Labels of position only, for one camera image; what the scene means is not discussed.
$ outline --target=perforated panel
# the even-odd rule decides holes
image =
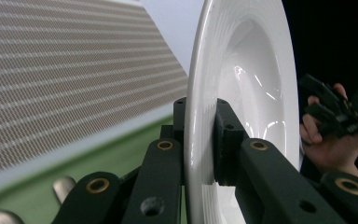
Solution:
[[[0,1],[0,171],[178,99],[186,83],[142,7]]]

